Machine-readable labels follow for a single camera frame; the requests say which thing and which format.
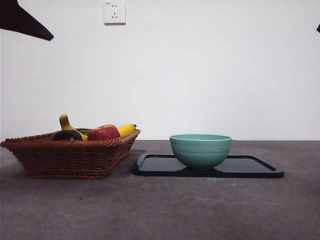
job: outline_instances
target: electrical socket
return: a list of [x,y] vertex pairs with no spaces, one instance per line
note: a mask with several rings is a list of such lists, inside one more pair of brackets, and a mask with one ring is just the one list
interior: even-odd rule
[[104,25],[126,24],[126,2],[124,0],[105,0],[103,12]]

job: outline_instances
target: yellow banana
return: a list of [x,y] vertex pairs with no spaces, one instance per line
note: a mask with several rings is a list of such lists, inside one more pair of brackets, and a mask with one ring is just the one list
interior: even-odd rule
[[134,131],[136,129],[136,126],[137,125],[135,125],[135,124],[125,124],[125,125],[117,127],[117,129],[118,129],[120,135],[123,136],[123,135],[129,134],[132,131]]
[[[59,122],[60,122],[60,125],[61,125],[61,130],[73,129],[73,130],[78,131],[77,129],[75,129],[73,126],[70,125],[67,114],[62,114],[59,117]],[[86,135],[82,134],[81,132],[79,132],[79,133],[81,134],[81,137],[82,137],[83,141],[88,141],[88,137]]]

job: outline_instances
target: eggplant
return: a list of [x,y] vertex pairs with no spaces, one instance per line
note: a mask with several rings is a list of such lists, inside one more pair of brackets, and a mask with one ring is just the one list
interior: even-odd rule
[[80,132],[73,129],[66,129],[57,131],[50,137],[50,140],[59,141],[59,140],[82,140]]

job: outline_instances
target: woven basket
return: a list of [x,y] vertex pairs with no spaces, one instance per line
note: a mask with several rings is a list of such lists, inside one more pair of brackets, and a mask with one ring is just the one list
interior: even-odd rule
[[52,141],[54,132],[1,142],[31,178],[102,179],[131,151],[140,130],[110,140]]

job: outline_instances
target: apple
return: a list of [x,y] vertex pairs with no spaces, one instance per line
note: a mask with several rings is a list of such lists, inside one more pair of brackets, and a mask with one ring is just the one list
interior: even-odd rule
[[88,141],[108,140],[120,137],[117,127],[113,124],[107,124],[91,129],[88,132]]

